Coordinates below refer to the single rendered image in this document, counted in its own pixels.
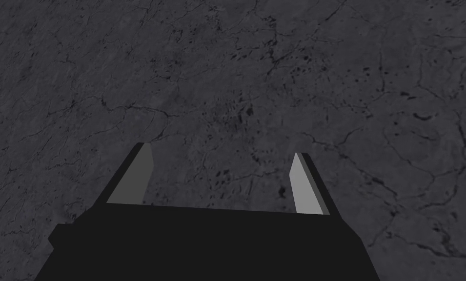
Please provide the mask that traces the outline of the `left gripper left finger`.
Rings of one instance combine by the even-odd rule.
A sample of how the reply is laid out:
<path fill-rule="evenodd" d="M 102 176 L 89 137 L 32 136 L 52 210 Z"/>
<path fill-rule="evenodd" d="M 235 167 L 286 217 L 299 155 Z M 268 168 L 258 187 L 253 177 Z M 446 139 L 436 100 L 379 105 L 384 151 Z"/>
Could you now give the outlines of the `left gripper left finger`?
<path fill-rule="evenodd" d="M 151 144 L 136 143 L 94 204 L 142 204 L 153 168 Z"/>

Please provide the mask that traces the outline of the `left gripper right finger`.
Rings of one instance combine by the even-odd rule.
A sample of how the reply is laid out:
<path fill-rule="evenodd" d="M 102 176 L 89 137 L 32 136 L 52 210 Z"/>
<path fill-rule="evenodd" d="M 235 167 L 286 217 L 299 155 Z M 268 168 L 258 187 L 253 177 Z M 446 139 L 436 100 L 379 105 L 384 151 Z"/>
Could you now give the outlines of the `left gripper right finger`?
<path fill-rule="evenodd" d="M 297 213 L 341 216 L 315 164 L 307 153 L 295 153 L 289 171 L 289 179 Z"/>

